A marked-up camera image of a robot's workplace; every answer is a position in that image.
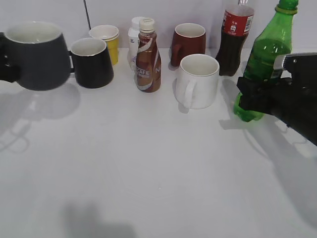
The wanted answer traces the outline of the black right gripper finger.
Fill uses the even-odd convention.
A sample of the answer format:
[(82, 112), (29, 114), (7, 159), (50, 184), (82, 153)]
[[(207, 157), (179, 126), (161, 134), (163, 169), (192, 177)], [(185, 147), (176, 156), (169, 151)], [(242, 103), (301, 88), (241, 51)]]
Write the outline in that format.
[(242, 94), (238, 103), (242, 109), (271, 115), (270, 93), (272, 85), (241, 76), (238, 78), (237, 87)]

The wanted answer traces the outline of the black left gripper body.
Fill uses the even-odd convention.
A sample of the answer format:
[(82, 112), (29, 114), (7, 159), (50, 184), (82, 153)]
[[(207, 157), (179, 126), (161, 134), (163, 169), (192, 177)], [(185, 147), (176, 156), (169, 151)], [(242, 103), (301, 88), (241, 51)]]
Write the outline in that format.
[(0, 79), (13, 83), (20, 78), (20, 67), (11, 64), (5, 51), (5, 36), (0, 33)]

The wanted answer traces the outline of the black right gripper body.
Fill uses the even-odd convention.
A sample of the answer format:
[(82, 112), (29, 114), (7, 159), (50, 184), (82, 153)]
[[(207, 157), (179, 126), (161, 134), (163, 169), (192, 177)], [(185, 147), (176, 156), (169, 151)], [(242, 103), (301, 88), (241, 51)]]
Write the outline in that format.
[(271, 114), (294, 129), (311, 143), (317, 143), (317, 54), (286, 54), (285, 71), (290, 78), (282, 78), (273, 88), (275, 106)]

